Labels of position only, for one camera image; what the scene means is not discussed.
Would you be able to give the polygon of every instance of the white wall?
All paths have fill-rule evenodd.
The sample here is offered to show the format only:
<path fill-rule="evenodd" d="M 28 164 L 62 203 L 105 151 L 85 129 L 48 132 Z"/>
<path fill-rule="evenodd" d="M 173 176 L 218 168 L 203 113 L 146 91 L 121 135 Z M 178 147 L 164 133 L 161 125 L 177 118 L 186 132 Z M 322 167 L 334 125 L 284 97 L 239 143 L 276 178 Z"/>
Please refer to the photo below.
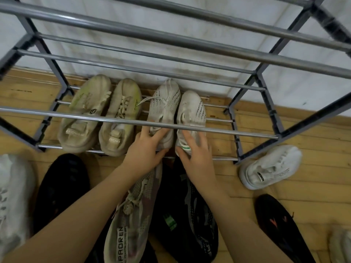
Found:
<path fill-rule="evenodd" d="M 220 26 L 214 23 L 203 22 L 188 17 L 173 15 L 135 5 L 124 4 L 111 0 L 22 0 L 25 3 L 42 5 L 50 8 L 69 12 L 104 18 L 127 24 L 153 28 L 179 35 L 192 36 L 215 42 L 236 45 L 244 48 L 268 52 L 278 40 L 274 37 L 251 33 L 244 30 Z M 276 0 L 169 0 L 186 4 L 217 13 L 245 18 L 287 28 L 293 19 L 301 11 L 301 8 L 288 5 Z M 329 9 L 348 29 L 351 29 L 351 0 L 326 0 L 323 5 Z M 13 44 L 24 34 L 24 29 L 15 16 L 0 14 L 0 57 L 4 55 Z M 70 37 L 85 41 L 103 43 L 124 48 L 143 50 L 159 54 L 189 58 L 198 61 L 212 62 L 239 68 L 254 69 L 258 63 L 235 59 L 225 56 L 217 56 L 204 52 L 195 52 L 173 46 L 162 45 L 152 42 L 141 41 L 116 35 L 100 33 L 97 31 L 84 30 L 54 23 L 34 20 L 39 31 L 45 34 L 53 34 L 62 37 Z M 310 19 L 302 28 L 301 32 L 313 34 L 319 37 L 328 37 L 328 34 L 319 24 Z M 90 60 L 105 61 L 128 66 L 148 69 L 169 71 L 188 75 L 200 75 L 208 78 L 244 83 L 247 75 L 222 71 L 201 66 L 193 66 L 183 63 L 174 63 L 143 56 L 129 55 L 101 49 L 81 47 L 47 41 L 53 54 L 79 57 Z M 342 52 L 319 48 L 297 42 L 289 42 L 281 55 L 296 57 L 303 60 L 316 61 L 330 65 L 351 69 L 351 60 Z M 68 74 L 94 75 L 103 73 L 113 78 L 130 77 L 143 84 L 160 84 L 165 78 L 152 75 L 130 73 L 112 69 L 103 69 L 94 66 L 59 62 L 62 70 Z M 23 57 L 18 66 L 48 70 L 43 59 Z M 351 84 L 346 79 L 340 79 L 325 75 L 312 74 L 288 68 L 270 66 L 264 72 L 267 85 L 274 102 L 277 105 L 318 110 L 326 104 L 336 100 L 351 91 Z M 183 88 L 196 89 L 209 95 L 233 97 L 236 89 L 209 85 L 191 81 L 177 80 Z M 245 100 L 262 102 L 261 95 L 257 92 L 248 92 Z M 344 115 L 351 116 L 351 111 Z"/>

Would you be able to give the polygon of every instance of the hand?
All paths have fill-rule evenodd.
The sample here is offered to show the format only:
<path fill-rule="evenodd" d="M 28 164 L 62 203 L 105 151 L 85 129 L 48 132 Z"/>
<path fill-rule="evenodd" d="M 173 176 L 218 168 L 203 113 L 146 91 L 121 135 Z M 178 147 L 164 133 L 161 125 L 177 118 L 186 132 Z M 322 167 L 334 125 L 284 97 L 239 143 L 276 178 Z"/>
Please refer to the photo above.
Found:
<path fill-rule="evenodd" d="M 181 147 L 178 146 L 175 149 L 190 181 L 200 194 L 205 194 L 217 184 L 211 148 L 208 146 L 207 138 L 203 132 L 199 132 L 200 146 L 196 144 L 189 131 L 183 130 L 182 132 L 188 146 L 191 148 L 191 159 Z"/>
<path fill-rule="evenodd" d="M 137 179 L 155 168 L 169 149 L 163 149 L 156 154 L 156 147 L 160 140 L 168 133 L 169 129 L 161 128 L 151 137 L 150 127 L 143 126 L 140 133 L 137 133 L 135 141 L 129 147 L 123 160 L 123 167 Z"/>

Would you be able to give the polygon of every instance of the rack shelf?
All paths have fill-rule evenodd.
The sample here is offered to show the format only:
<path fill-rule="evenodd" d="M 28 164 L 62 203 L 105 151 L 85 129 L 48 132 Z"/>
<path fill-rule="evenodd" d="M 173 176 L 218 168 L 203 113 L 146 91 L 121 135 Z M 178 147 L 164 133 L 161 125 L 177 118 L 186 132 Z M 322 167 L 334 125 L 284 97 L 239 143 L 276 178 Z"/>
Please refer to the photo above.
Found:
<path fill-rule="evenodd" d="M 202 39 L 196 39 L 192 37 L 186 37 L 181 35 L 175 35 L 172 33 L 156 31 L 152 29 L 142 28 L 138 26 L 132 26 L 128 24 L 118 23 L 109 20 L 103 20 L 99 18 L 94 18 L 90 16 L 79 15 L 75 13 L 69 13 L 64 11 L 59 11 L 55 9 L 50 9 L 46 7 L 40 7 L 30 4 L 23 4 L 19 0 L 0 0 L 0 13 L 13 14 L 18 17 L 22 25 L 24 26 L 27 34 L 24 35 L 17 44 L 2 58 L 0 59 L 0 79 L 2 79 L 6 73 L 16 64 L 16 62 L 23 56 L 32 56 L 44 58 L 49 64 L 53 73 L 57 76 L 60 84 L 61 90 L 56 96 L 55 101 L 52 103 L 49 111 L 40 111 L 32 109 L 19 109 L 6 106 L 0 106 L 0 111 L 7 111 L 13 113 L 24 113 L 24 114 L 36 114 L 45 116 L 41 126 L 33 137 L 30 137 L 23 133 L 20 129 L 17 129 L 13 125 L 6 122 L 4 119 L 0 118 L 0 129 L 6 133 L 14 136 L 18 140 L 24 142 L 25 144 L 31 146 L 37 151 L 45 151 L 47 148 L 61 149 L 62 147 L 56 145 L 42 144 L 42 139 L 45 134 L 45 130 L 50 123 L 52 117 L 64 117 L 73 119 L 85 119 L 100 122 L 114 122 L 123 124 L 133 124 L 133 125 L 147 125 L 155 127 L 165 127 L 171 129 L 185 129 L 194 131 L 205 131 L 213 133 L 221 133 L 233 135 L 235 137 L 235 144 L 237 147 L 237 158 L 231 157 L 216 157 L 214 160 L 230 160 L 235 163 L 241 163 L 243 160 L 249 157 L 256 156 L 257 154 L 268 150 L 270 147 L 275 146 L 285 140 L 313 127 L 314 125 L 320 123 L 321 121 L 337 115 L 349 108 L 351 108 L 351 93 L 345 95 L 344 97 L 338 99 L 337 101 L 331 103 L 330 105 L 324 107 L 323 109 L 317 111 L 315 114 L 302 120 L 301 122 L 295 124 L 294 126 L 284 129 L 282 122 L 274 108 L 273 100 L 270 96 L 269 89 L 263 78 L 263 71 L 270 65 L 283 66 L 287 68 L 293 68 L 297 70 L 304 70 L 318 74 L 325 74 L 335 77 L 343 77 L 346 79 L 351 79 L 351 70 L 328 66 L 325 64 L 298 60 L 295 58 L 284 57 L 278 55 L 279 52 L 286 46 L 289 40 L 294 40 L 297 42 L 317 45 L 320 47 L 330 48 L 334 50 L 339 50 L 345 52 L 348 56 L 351 56 L 351 35 L 332 15 L 322 7 L 322 2 L 324 0 L 278 0 L 287 3 L 292 3 L 303 7 L 302 12 L 294 20 L 288 29 L 282 29 L 274 26 L 268 26 L 265 24 L 252 22 L 248 20 L 243 20 L 240 18 L 230 17 L 226 15 L 221 15 L 218 13 L 188 7 L 181 4 L 176 4 L 164 0 L 115 0 L 131 4 L 140 5 L 143 7 L 162 10 L 169 13 L 178 14 L 181 16 L 187 16 L 192 18 L 197 18 L 204 21 L 214 22 L 217 24 L 235 27 L 239 29 L 244 29 L 248 31 L 253 31 L 261 34 L 271 35 L 279 37 L 279 41 L 270 50 L 269 53 L 259 52 L 255 50 L 240 48 L 231 45 L 220 44 L 216 42 L 210 42 Z M 322 39 L 319 37 L 314 37 L 312 35 L 299 33 L 298 30 L 303 26 L 303 24 L 310 18 L 314 17 L 321 26 L 330 33 L 333 40 Z M 68 39 L 64 37 L 46 35 L 39 33 L 34 26 L 31 18 L 64 24 L 68 26 L 75 26 L 90 30 L 97 30 L 106 33 L 132 37 L 137 39 L 144 39 L 147 41 L 157 42 L 161 44 L 168 44 L 173 46 L 178 46 L 182 48 L 208 52 L 212 54 L 225 55 L 245 60 L 251 60 L 260 62 L 260 65 L 256 70 L 247 70 L 234 68 L 230 66 L 222 66 L 213 63 L 194 61 L 190 59 L 183 59 L 179 57 L 165 56 L 150 52 L 143 52 L 138 50 L 131 50 L 127 48 L 120 48 L 110 45 L 98 44 L 93 42 L 86 42 L 77 39 Z M 113 63 L 104 63 L 99 61 L 91 61 L 86 59 L 79 59 L 73 57 L 66 57 L 60 55 L 51 54 L 49 48 L 46 46 L 44 40 L 53 40 L 58 42 L 88 46 L 93 48 L 105 49 L 115 52 L 123 52 L 128 54 L 141 55 L 146 57 L 158 58 L 166 61 L 181 62 L 187 64 L 193 64 L 197 66 L 205 66 L 215 69 L 227 70 L 232 72 L 239 72 L 251 75 L 245 84 L 230 83 L 226 81 L 220 81 L 217 79 L 204 79 L 202 77 L 180 75 L 175 73 L 168 73 L 157 70 L 149 70 L 143 68 L 136 68 L 132 66 L 123 66 Z M 28 49 L 32 46 L 37 46 L 39 52 L 30 52 Z M 63 72 L 61 71 L 57 61 L 85 64 L 90 66 L 99 66 L 104 68 L 112 68 L 136 73 L 151 74 L 157 76 L 171 77 L 175 79 L 184 79 L 195 82 L 208 83 L 213 85 L 221 85 L 232 88 L 239 88 L 237 95 L 231 100 L 228 106 L 205 104 L 209 107 L 217 107 L 224 109 L 224 113 L 229 114 L 230 119 L 217 119 L 217 118 L 207 118 L 208 121 L 230 123 L 232 130 L 216 129 L 216 128 L 201 128 L 192 127 L 178 124 L 164 124 L 157 122 L 147 122 L 143 120 L 126 120 L 121 118 L 107 118 L 102 116 L 86 116 L 77 114 L 65 114 L 57 112 L 59 105 L 69 105 L 70 102 L 63 101 L 63 97 L 67 94 L 74 94 L 74 89 L 79 89 L 79 87 L 74 85 L 69 85 L 67 79 L 65 78 Z M 274 135 L 250 133 L 250 132 L 240 132 L 237 129 L 235 122 L 234 106 L 243 97 L 245 92 L 248 90 L 254 90 L 260 92 L 264 103 L 269 112 L 270 119 L 272 121 L 272 129 Z M 243 152 L 240 136 L 251 136 L 251 137 L 262 137 L 268 140 L 257 146 L 253 150 L 246 153 Z M 101 154 L 100 150 L 88 150 L 91 153 Z"/>

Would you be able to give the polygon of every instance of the pair of beige sneakers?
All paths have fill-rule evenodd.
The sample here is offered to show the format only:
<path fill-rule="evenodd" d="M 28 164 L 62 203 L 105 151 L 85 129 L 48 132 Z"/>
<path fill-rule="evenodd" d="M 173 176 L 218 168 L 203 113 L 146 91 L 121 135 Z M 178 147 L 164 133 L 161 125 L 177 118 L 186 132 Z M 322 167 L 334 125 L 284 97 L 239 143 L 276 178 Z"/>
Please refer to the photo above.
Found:
<path fill-rule="evenodd" d="M 141 113 L 138 104 L 142 96 L 134 80 L 123 79 L 113 93 L 111 90 L 111 80 L 107 76 L 92 77 L 73 97 L 69 113 L 138 119 Z M 70 153 L 80 153 L 91 149 L 99 138 L 101 150 L 105 154 L 115 157 L 125 154 L 133 142 L 134 126 L 104 122 L 99 130 L 99 124 L 98 121 L 63 118 L 58 132 L 62 148 Z"/>

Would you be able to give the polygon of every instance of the baseboard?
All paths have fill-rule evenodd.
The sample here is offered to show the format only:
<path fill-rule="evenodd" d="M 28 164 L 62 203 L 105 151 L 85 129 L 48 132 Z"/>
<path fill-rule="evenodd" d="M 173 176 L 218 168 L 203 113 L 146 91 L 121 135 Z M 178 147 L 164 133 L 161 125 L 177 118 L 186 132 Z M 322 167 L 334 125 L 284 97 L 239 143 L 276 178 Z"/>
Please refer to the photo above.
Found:
<path fill-rule="evenodd" d="M 36 81 L 36 80 L 46 81 L 46 82 L 59 84 L 59 81 L 57 80 L 57 78 L 52 72 L 36 70 L 36 69 L 15 67 L 8 72 L 7 76 L 18 77 L 22 79 L 29 79 L 33 81 Z M 87 77 L 77 76 L 77 75 L 66 75 L 66 78 L 71 85 L 82 85 L 87 80 Z M 218 97 L 213 97 L 213 98 L 217 99 L 219 104 L 221 102 L 229 103 L 230 101 L 229 98 L 218 98 Z M 257 103 L 257 102 L 239 101 L 238 104 L 235 106 L 235 109 L 240 111 L 248 111 L 253 113 L 264 114 L 264 115 L 268 114 L 266 106 L 263 103 Z M 288 118 L 294 118 L 299 120 L 305 119 L 311 116 L 312 114 L 314 114 L 313 111 L 287 108 L 283 106 L 275 106 L 275 109 L 277 110 L 279 116 L 281 117 L 288 117 Z M 351 127 L 351 117 L 339 115 L 339 116 L 335 116 L 333 118 L 327 119 L 325 123 Z"/>

